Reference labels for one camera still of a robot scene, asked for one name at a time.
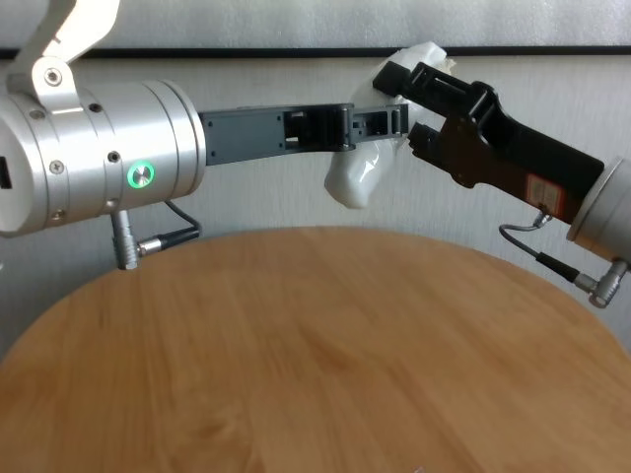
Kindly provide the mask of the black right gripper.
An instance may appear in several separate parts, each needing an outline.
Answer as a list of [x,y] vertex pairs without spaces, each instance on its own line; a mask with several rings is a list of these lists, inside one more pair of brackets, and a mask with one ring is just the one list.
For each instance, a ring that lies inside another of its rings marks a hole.
[[466,83],[426,63],[409,70],[389,61],[373,88],[401,96],[446,118],[440,133],[416,122],[407,140],[412,155],[445,170],[460,185],[494,186],[571,223],[604,163],[510,117],[495,91]]

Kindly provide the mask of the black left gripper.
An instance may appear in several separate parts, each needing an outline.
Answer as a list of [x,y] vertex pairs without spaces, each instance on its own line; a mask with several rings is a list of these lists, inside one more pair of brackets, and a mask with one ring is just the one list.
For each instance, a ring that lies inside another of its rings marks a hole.
[[409,132],[405,103],[354,109],[350,103],[241,107],[204,111],[199,118],[208,166],[347,151]]

